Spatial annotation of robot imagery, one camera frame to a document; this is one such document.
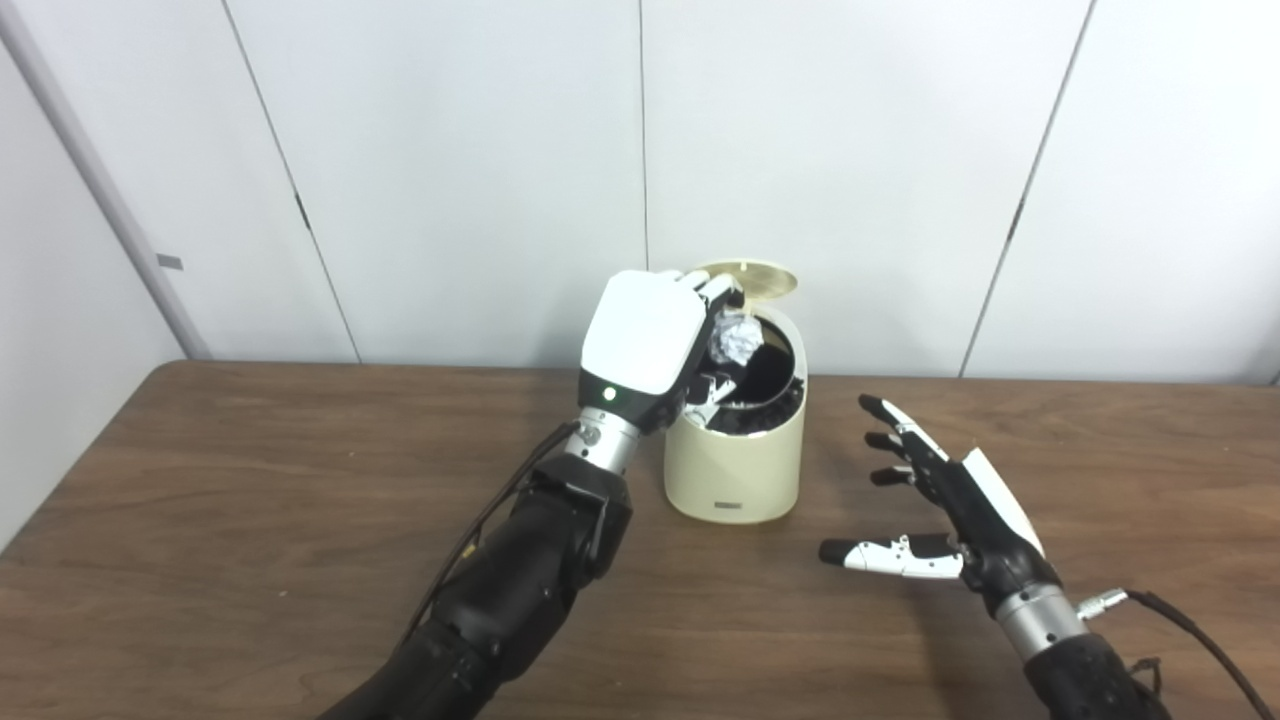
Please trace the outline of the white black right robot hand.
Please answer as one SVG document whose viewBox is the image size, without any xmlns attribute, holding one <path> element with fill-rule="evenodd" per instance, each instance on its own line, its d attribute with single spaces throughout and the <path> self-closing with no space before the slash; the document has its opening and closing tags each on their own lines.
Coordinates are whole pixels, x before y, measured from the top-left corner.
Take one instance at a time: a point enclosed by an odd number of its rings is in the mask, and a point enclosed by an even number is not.
<svg viewBox="0 0 1280 720">
<path fill-rule="evenodd" d="M 920 425 L 888 400 L 860 395 L 859 406 L 887 425 L 868 432 L 868 447 L 897 461 L 870 474 L 876 487 L 909 486 L 940 509 L 951 528 L 941 533 L 877 538 L 828 538 L 818 559 L 836 568 L 932 580 L 960 580 L 979 594 L 989 615 L 1014 596 L 1064 583 L 1044 555 L 1025 510 L 980 448 L 950 457 Z"/>
</svg>

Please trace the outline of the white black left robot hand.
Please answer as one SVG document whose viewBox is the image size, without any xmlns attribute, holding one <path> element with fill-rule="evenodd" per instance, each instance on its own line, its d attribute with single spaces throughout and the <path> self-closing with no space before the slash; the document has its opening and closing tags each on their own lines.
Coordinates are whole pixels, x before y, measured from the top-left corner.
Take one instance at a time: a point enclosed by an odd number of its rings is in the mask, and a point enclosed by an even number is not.
<svg viewBox="0 0 1280 720">
<path fill-rule="evenodd" d="M 731 274 L 625 270 L 591 318 L 580 359 L 577 405 L 650 436 L 687 404 L 727 398 L 746 375 L 740 361 L 710 356 L 716 323 L 745 304 Z"/>
</svg>

